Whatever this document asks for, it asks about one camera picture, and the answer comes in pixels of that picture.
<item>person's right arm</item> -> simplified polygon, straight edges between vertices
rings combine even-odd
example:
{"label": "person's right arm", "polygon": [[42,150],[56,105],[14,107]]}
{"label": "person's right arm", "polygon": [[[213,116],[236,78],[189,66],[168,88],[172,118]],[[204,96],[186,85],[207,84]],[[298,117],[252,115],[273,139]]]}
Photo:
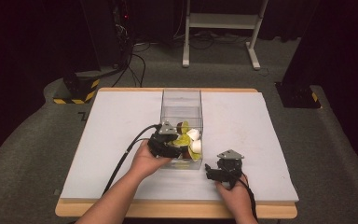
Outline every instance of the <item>person's right arm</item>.
{"label": "person's right arm", "polygon": [[[245,176],[241,180],[248,184]],[[237,224],[254,224],[257,223],[252,213],[251,199],[245,186],[237,181],[234,188],[226,189],[222,183],[215,181],[217,190],[223,198],[227,209],[232,213]]]}

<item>table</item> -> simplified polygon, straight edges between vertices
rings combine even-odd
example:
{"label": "table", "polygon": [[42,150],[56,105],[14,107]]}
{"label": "table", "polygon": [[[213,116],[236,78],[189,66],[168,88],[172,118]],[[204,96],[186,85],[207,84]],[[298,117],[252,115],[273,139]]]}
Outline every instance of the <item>table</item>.
{"label": "table", "polygon": [[255,41],[264,18],[264,13],[269,0],[262,0],[261,8],[257,15],[235,15],[235,14],[210,14],[191,13],[190,0],[187,0],[186,8],[186,30],[185,44],[183,49],[183,67],[190,66],[190,27],[199,28],[222,28],[222,29],[244,29],[254,30],[250,42],[246,42],[246,49],[252,61],[254,70],[260,70],[260,63],[255,55]]}

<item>gray carpet floor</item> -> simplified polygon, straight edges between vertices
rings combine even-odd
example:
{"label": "gray carpet floor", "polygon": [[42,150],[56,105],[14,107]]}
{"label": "gray carpet floor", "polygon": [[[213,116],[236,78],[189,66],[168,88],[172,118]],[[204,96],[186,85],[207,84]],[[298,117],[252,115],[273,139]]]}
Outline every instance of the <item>gray carpet floor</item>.
{"label": "gray carpet floor", "polygon": [[[144,87],[255,88],[263,93],[276,134],[299,196],[298,216],[282,223],[358,223],[358,157],[342,131],[322,87],[311,86],[323,108],[284,108],[274,83],[284,73],[299,43],[257,40],[262,69],[250,65],[243,38],[225,37],[208,45],[192,40],[190,66],[182,67],[182,48],[158,44],[136,46],[145,59]],[[132,58],[140,78],[143,63]],[[104,77],[110,87],[118,75]],[[55,206],[69,171],[88,113],[87,105],[55,105],[52,97],[62,81],[45,88],[46,103],[20,125],[0,147],[0,223],[57,223]],[[117,87],[139,87],[128,70]],[[127,219],[126,223],[227,223],[227,220]],[[276,220],[261,219],[260,223]]]}

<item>white metal frame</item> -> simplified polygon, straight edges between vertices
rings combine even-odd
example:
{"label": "white metal frame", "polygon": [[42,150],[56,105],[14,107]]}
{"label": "white metal frame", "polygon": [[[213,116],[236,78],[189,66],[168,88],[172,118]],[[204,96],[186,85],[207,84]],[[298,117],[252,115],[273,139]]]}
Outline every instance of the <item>white metal frame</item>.
{"label": "white metal frame", "polygon": [[190,27],[199,28],[223,28],[223,29],[244,29],[254,30],[250,42],[246,42],[246,49],[252,61],[254,70],[260,69],[260,63],[255,55],[255,41],[260,30],[261,22],[269,0],[262,0],[260,11],[257,15],[231,15],[231,14],[208,14],[191,13],[190,0],[187,0],[186,7],[186,32],[183,50],[183,67],[190,66],[189,32]]}

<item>yellow and black hazard tape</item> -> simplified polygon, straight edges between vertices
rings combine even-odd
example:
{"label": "yellow and black hazard tape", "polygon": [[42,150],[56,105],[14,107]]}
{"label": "yellow and black hazard tape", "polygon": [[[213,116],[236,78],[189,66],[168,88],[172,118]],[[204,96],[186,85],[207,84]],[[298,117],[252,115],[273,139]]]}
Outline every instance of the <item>yellow and black hazard tape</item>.
{"label": "yellow and black hazard tape", "polygon": [[81,94],[78,97],[53,97],[53,101],[58,105],[66,105],[66,104],[76,104],[83,105],[90,102],[92,97],[94,96],[97,86],[100,83],[100,79],[93,80],[92,83],[85,90],[81,90]]}

